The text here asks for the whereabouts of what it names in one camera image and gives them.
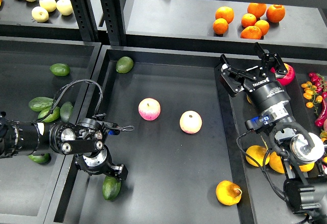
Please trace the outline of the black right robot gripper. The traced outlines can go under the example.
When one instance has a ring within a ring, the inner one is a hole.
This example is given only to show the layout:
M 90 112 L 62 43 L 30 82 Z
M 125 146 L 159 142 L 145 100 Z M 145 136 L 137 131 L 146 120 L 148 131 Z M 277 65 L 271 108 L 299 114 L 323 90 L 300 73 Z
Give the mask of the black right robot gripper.
M 261 77 L 267 77 L 272 68 L 278 79 L 288 73 L 278 53 L 270 53 L 258 42 L 254 43 L 254 51 L 261 59 Z M 269 78 L 257 81 L 257 77 L 249 70 L 233 68 L 224 54 L 220 56 L 220 62 L 220 82 L 231 97 L 245 91 L 257 111 L 265 111 L 280 102 L 284 104 L 290 101 L 288 93 L 279 81 Z

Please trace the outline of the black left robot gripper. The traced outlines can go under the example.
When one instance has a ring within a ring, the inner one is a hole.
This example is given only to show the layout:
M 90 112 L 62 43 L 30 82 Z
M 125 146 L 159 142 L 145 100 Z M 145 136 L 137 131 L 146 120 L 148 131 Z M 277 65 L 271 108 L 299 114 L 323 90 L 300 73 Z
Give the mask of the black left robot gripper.
M 124 164 L 112 165 L 111 155 L 107 148 L 93 156 L 75 155 L 77 167 L 92 175 L 107 175 L 120 181 L 125 181 L 128 175 L 128 169 Z

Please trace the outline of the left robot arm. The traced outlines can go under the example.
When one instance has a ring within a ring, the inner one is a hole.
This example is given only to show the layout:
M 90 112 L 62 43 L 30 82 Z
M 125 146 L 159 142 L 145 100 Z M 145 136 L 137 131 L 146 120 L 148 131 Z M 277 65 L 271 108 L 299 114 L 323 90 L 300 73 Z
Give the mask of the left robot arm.
M 126 166 L 113 164 L 105 140 L 109 134 L 133 131 L 134 126 L 120 127 L 116 123 L 103 121 L 105 115 L 98 113 L 103 99 L 102 87 L 90 79 L 82 79 L 82 82 L 97 86 L 99 99 L 93 117 L 84 118 L 76 124 L 46 123 L 44 117 L 33 122 L 20 122 L 6 119 L 2 111 L 1 158 L 49 152 L 73 155 L 77 168 L 90 176 L 104 174 L 120 181 L 126 180 Z

